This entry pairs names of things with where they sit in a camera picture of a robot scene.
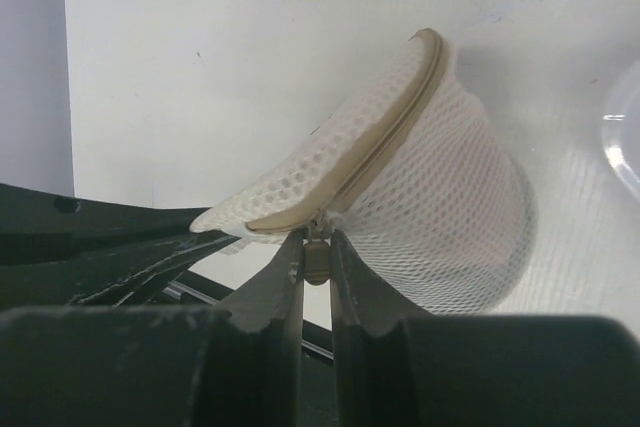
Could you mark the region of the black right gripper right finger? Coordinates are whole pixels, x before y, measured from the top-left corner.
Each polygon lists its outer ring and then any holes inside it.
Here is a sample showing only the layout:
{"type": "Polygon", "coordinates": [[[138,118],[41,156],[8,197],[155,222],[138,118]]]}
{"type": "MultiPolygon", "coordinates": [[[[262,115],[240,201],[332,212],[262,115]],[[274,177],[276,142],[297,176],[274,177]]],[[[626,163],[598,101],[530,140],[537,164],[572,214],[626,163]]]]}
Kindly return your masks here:
{"type": "Polygon", "coordinates": [[[331,239],[343,426],[635,426],[639,343],[598,316],[435,316],[331,239]]]}

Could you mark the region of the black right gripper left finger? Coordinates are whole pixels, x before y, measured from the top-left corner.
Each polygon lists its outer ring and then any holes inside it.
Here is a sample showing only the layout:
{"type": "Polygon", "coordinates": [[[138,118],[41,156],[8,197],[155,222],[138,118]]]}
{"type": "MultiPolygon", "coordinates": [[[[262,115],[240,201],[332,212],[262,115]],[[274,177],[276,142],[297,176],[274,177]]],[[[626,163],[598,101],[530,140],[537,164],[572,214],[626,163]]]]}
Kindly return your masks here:
{"type": "Polygon", "coordinates": [[[304,249],[214,305],[18,308],[1,316],[5,426],[294,426],[304,249]]]}

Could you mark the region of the white mesh laundry bag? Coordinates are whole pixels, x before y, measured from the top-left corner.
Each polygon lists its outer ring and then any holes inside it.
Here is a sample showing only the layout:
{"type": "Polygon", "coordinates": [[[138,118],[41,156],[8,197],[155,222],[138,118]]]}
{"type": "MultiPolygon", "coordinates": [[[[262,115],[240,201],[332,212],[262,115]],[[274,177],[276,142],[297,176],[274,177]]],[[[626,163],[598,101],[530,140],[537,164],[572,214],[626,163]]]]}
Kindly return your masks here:
{"type": "Polygon", "coordinates": [[[455,48],[423,29],[292,154],[200,214],[240,246],[319,224],[434,314],[499,305],[536,232],[529,179],[482,102],[458,81],[455,48]]]}

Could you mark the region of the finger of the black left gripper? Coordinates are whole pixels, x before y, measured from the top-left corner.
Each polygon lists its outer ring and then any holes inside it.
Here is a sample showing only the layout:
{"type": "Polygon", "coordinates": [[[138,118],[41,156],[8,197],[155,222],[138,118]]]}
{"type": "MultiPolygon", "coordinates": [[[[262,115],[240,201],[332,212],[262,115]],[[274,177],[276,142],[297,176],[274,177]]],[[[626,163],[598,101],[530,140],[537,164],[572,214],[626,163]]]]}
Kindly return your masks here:
{"type": "Polygon", "coordinates": [[[1,263],[68,260],[81,253],[189,233],[204,208],[156,209],[1,186],[1,263]]]}
{"type": "Polygon", "coordinates": [[[195,263],[236,241],[212,231],[5,264],[1,309],[142,305],[195,263]]]}

